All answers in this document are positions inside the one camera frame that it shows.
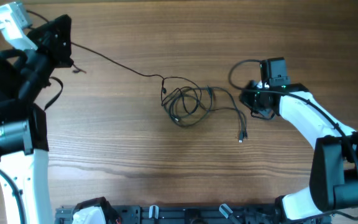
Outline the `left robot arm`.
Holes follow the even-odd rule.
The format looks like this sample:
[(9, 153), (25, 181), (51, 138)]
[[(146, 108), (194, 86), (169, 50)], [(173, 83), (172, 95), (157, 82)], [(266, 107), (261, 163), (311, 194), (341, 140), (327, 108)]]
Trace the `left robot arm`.
[(71, 18), (32, 29), (31, 47), (0, 51), (0, 184), (8, 223), (53, 223), (45, 109), (35, 99), (69, 68)]

